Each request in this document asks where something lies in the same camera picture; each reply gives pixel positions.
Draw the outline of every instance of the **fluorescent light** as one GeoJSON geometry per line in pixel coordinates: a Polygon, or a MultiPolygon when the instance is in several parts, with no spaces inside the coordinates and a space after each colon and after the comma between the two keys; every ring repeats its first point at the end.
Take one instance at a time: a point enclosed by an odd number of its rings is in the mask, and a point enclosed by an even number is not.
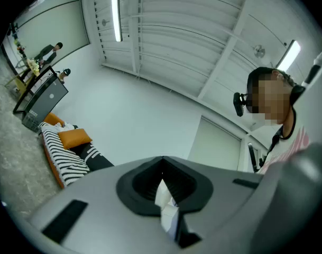
{"type": "Polygon", "coordinates": [[[119,14],[119,0],[112,0],[113,23],[116,41],[122,41],[121,17],[119,14]]]}
{"type": "Polygon", "coordinates": [[[278,70],[287,71],[287,69],[289,69],[293,61],[296,59],[299,52],[300,52],[300,45],[298,44],[297,41],[293,40],[290,43],[282,59],[278,62],[276,68],[278,70]]]}

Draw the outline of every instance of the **orange cushion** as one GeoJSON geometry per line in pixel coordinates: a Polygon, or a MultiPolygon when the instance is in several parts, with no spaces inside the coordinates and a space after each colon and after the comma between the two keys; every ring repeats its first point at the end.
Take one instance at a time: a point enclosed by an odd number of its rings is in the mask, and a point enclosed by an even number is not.
{"type": "Polygon", "coordinates": [[[57,123],[61,123],[61,126],[64,125],[64,121],[61,120],[58,116],[56,116],[55,114],[53,113],[49,113],[45,119],[44,119],[44,122],[47,122],[49,123],[50,125],[56,125],[57,123]]]}
{"type": "Polygon", "coordinates": [[[59,132],[59,137],[64,149],[68,150],[79,145],[92,142],[84,129],[75,129],[66,132],[59,132]]]}

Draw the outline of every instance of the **black slot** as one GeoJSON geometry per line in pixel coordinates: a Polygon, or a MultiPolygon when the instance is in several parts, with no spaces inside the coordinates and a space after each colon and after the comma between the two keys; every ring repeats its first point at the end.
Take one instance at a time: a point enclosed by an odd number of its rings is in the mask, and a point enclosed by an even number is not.
{"type": "Polygon", "coordinates": [[[154,158],[124,174],[116,191],[134,213],[160,216],[160,208],[154,202],[162,179],[182,213],[201,210],[213,193],[207,177],[169,157],[154,158]]]}
{"type": "Polygon", "coordinates": [[[62,212],[60,212],[52,222],[42,231],[42,233],[55,241],[61,243],[66,237],[72,226],[81,216],[88,203],[83,201],[71,201],[62,212]]]}
{"type": "Polygon", "coordinates": [[[256,189],[259,185],[259,183],[254,183],[254,182],[250,182],[248,180],[243,180],[243,179],[234,179],[233,180],[234,184],[239,184],[248,188],[252,188],[252,189],[256,189]]]}

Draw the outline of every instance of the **leg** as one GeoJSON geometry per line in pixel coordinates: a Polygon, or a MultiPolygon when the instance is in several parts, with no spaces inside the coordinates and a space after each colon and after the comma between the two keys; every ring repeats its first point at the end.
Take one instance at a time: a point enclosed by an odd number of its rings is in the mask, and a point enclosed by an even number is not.
{"type": "Polygon", "coordinates": [[[31,77],[31,79],[29,79],[27,81],[27,86],[26,87],[32,86],[32,84],[35,84],[35,83],[36,83],[36,76],[35,76],[35,74],[33,74],[33,76],[31,77]]]}
{"type": "Polygon", "coordinates": [[[24,74],[21,76],[21,80],[24,81],[24,77],[26,77],[28,75],[28,73],[30,73],[31,69],[28,68],[27,70],[24,71],[24,74]]]}

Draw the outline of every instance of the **gray machine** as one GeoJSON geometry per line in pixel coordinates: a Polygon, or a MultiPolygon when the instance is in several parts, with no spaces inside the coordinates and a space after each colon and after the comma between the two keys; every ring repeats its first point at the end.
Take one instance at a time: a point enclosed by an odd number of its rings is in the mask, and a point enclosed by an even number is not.
{"type": "Polygon", "coordinates": [[[313,144],[264,176],[179,158],[143,159],[90,173],[35,212],[31,225],[52,240],[18,224],[46,253],[277,250],[298,234],[322,200],[322,66],[295,109],[313,144]],[[175,241],[162,228],[152,200],[160,178],[179,205],[175,241]]]}
{"type": "Polygon", "coordinates": [[[22,124],[35,132],[38,131],[38,125],[67,93],[68,90],[57,74],[50,69],[50,76],[26,105],[22,124]]]}

